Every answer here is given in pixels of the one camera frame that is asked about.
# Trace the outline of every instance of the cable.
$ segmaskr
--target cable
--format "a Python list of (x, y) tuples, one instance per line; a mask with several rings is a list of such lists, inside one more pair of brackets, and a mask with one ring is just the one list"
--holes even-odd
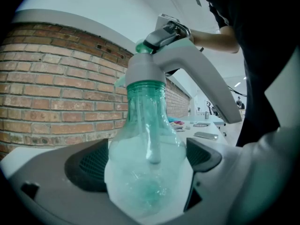
[(239, 94), (239, 95), (241, 95), (241, 96), (243, 96), (243, 97), (247, 97), (247, 95), (237, 92), (236, 90), (234, 90), (234, 89), (231, 88), (230, 86), (228, 86), (228, 87), (229, 87), (229, 90), (230, 90), (231, 92), (235, 92), (236, 94)]

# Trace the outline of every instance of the floor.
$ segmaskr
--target floor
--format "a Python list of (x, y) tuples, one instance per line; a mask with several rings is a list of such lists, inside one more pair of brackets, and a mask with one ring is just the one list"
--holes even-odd
[(242, 122), (234, 123), (234, 124), (226, 124), (226, 126), (221, 127), (221, 132), (226, 132), (227, 136), (225, 137), (226, 141), (229, 145), (235, 146), (236, 142), (239, 138), (240, 131), (243, 126), (244, 119)]

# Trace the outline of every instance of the clear plastic bottle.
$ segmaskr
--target clear plastic bottle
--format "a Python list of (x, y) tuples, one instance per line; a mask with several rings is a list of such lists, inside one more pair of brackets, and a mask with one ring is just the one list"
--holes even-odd
[(127, 120), (110, 144), (109, 159), (121, 197), (117, 205), (142, 218), (170, 201), (186, 146), (168, 121), (163, 82), (135, 82), (127, 96)]

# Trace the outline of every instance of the brick wall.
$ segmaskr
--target brick wall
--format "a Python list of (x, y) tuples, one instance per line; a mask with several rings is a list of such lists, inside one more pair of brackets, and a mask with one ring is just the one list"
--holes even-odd
[[(113, 83), (131, 53), (101, 37), (51, 24), (17, 24), (0, 47), (0, 158), (16, 146), (52, 147), (112, 138), (127, 117)], [(188, 97), (168, 81), (167, 111)]]
[(181, 118), (188, 115), (188, 95), (168, 79), (165, 96), (168, 116)]

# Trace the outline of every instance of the plastic bottle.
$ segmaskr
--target plastic bottle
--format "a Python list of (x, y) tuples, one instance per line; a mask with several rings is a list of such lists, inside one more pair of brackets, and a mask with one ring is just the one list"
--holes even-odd
[(127, 96), (127, 120), (110, 144), (109, 159), (118, 206), (142, 218), (170, 201), (186, 147), (168, 121), (163, 82), (135, 82)]

